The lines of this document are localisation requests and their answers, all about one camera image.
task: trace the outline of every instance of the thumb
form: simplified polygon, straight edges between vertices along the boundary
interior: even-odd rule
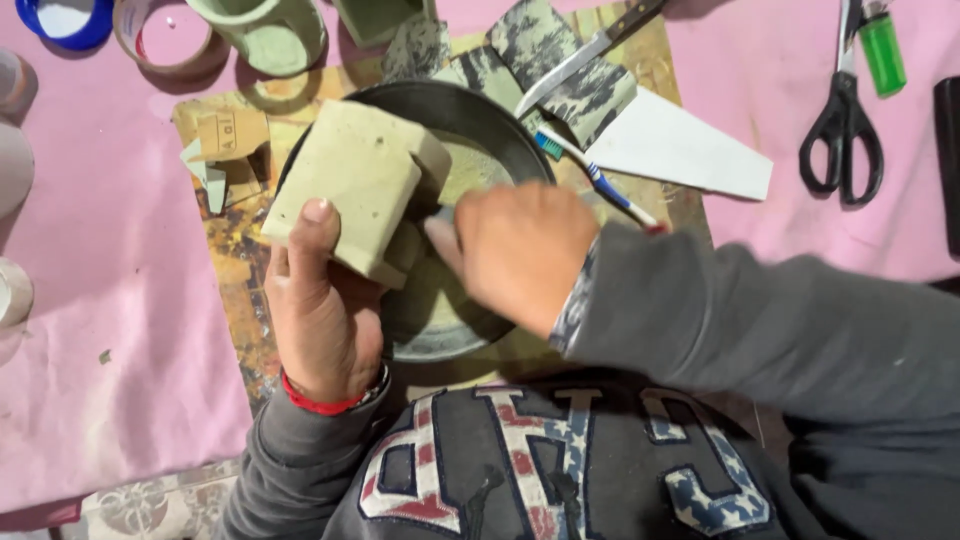
[[[450,270],[464,280],[464,252],[460,249],[460,237],[453,224],[440,217],[428,217],[423,220],[423,231],[430,238],[437,255],[444,260]]]
[[[317,288],[326,294],[329,288],[326,265],[340,237],[340,213],[326,199],[310,199],[287,242],[291,285],[302,292]]]

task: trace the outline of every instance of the scissors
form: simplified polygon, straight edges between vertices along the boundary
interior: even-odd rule
[[[800,147],[800,176],[806,187],[814,193],[832,193],[839,187],[841,201],[848,206],[862,206],[872,201],[883,181],[883,148],[856,94],[853,38],[862,17],[862,0],[842,0],[837,64],[830,81],[827,106]],[[853,142],[858,138],[870,163],[867,188],[859,197],[853,193]],[[828,147],[825,182],[817,178],[810,166],[810,150],[818,139]]]

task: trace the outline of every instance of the wooden board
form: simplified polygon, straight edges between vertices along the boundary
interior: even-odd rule
[[[612,24],[625,11],[626,4],[617,3],[568,13],[565,18],[581,37],[589,38],[599,29]],[[483,42],[483,34],[455,37],[452,40],[453,53],[463,53]],[[642,85],[680,104],[662,16],[654,18],[612,49],[606,58],[624,65]],[[268,116],[270,148],[266,152],[261,151],[257,159],[252,160],[253,167],[244,161],[231,164],[228,181],[236,183],[237,187],[231,191],[232,199],[228,197],[228,207],[223,215],[211,215],[207,211],[206,193],[201,189],[200,181],[193,177],[210,257],[227,312],[230,336],[254,413],[263,406],[276,386],[280,367],[263,290],[270,249],[260,237],[260,226],[270,207],[279,172],[291,147],[316,116],[317,106],[323,99],[343,97],[379,80],[380,58],[375,58],[310,71],[292,79],[258,83],[240,90],[186,101],[174,108],[173,121],[184,146],[197,136],[197,119],[217,110],[263,110]],[[637,128],[656,129],[655,126]],[[581,193],[593,205],[598,218],[604,221],[628,220],[593,192],[586,174],[575,162],[564,158],[553,165],[558,184]],[[624,195],[658,219],[668,222],[674,229],[692,230],[704,242],[710,242],[699,191],[620,173],[608,173],[607,176]],[[520,330],[511,332],[496,344],[468,358],[470,361],[461,359],[410,367],[410,370],[429,371],[433,376],[430,384],[469,385],[541,368],[560,360],[545,344]]]

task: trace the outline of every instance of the wooden knife handle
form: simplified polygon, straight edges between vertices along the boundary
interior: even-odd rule
[[[657,9],[663,5],[665,0],[640,0],[631,6],[623,16],[616,19],[610,28],[607,29],[607,36],[610,41],[616,43],[624,35],[639,28],[644,22],[650,20],[657,14]]]

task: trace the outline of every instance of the blue tape roll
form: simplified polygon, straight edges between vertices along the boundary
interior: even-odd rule
[[[34,34],[49,39],[64,49],[71,51],[83,51],[92,49],[110,35],[113,29],[113,0],[94,0],[93,11],[86,24],[75,34],[62,37],[50,37],[40,26],[40,19],[36,16],[36,4],[38,0],[16,0],[16,14],[20,15],[20,20]]]

